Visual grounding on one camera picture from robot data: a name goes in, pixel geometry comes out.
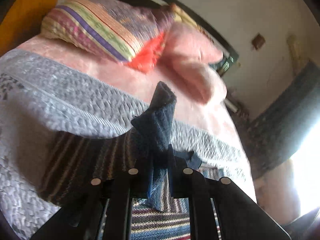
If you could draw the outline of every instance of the metal screw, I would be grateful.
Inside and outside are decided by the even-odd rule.
[[[94,178],[91,180],[91,185],[97,186],[101,183],[101,179],[99,178]]]
[[[231,179],[229,179],[229,178],[227,178],[227,177],[221,178],[220,181],[221,181],[222,184],[226,184],[226,185],[228,185],[228,184],[231,183]]]
[[[132,168],[132,169],[130,169],[130,170],[128,170],[128,173],[130,174],[130,175],[136,175],[136,174],[138,174],[138,169],[136,169],[136,168]]]
[[[185,169],[183,169],[183,173],[184,173],[184,174],[187,174],[187,175],[190,175],[190,174],[193,173],[193,169],[185,168]]]

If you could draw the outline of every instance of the black bed frame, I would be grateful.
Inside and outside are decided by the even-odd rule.
[[[132,6],[143,6],[149,8],[159,8],[161,5],[154,0],[119,0],[125,3],[128,3]],[[201,16],[196,14],[189,7],[179,2],[178,0],[162,0],[167,4],[175,3],[181,9],[183,9],[197,24],[203,27],[209,35],[211,35],[227,52],[224,52],[224,56],[226,57],[225,62],[223,62],[222,66],[217,69],[217,72],[220,76],[222,76],[228,68],[230,68],[239,58],[236,50],[218,33],[208,22],[206,22]]]

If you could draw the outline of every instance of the dark headboard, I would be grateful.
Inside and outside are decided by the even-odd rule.
[[[204,28],[212,39],[217,43],[218,47],[221,47],[224,51],[224,61],[220,62],[217,72],[222,76],[229,67],[233,65],[239,58],[235,49],[218,33],[209,23],[207,23],[202,17],[197,15],[189,7],[177,0],[120,0],[128,3],[132,6],[143,6],[149,8],[159,8],[161,5],[175,3],[181,9],[183,9],[197,24]]]

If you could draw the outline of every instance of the pink bed sheet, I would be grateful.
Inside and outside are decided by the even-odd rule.
[[[144,74],[95,56],[71,43],[47,39],[41,35],[31,38],[18,48],[87,73],[147,103],[151,102],[157,83],[163,81],[177,96],[174,113],[176,119],[206,130],[220,140],[242,149],[238,133],[225,105],[223,103],[202,105],[193,100],[188,84],[164,64],[159,63],[153,71]]]

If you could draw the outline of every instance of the gray curtain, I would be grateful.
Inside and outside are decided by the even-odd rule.
[[[319,121],[320,69],[309,62],[247,130],[251,140],[246,144],[246,150],[253,178],[289,159]]]

